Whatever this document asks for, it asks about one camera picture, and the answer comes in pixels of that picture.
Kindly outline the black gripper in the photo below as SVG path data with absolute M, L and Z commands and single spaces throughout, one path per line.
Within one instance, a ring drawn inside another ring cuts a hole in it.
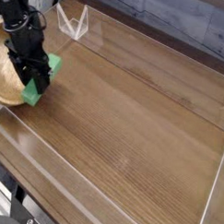
M 6 47 L 8 56 L 15 71 L 24 85 L 32 79 L 35 82 L 37 93 L 42 94 L 50 85 L 49 57 L 43 50 L 43 26 L 40 22 L 23 22 L 22 24 L 8 25 L 4 31 L 8 33 Z

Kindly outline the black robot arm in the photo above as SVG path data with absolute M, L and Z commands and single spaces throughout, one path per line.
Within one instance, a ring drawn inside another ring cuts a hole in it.
M 38 94 L 50 85 L 51 69 L 49 56 L 42 48 L 47 26 L 41 24 L 40 14 L 29 0 L 0 0 L 3 30 L 9 36 L 5 40 L 8 57 L 24 85 L 34 80 Z

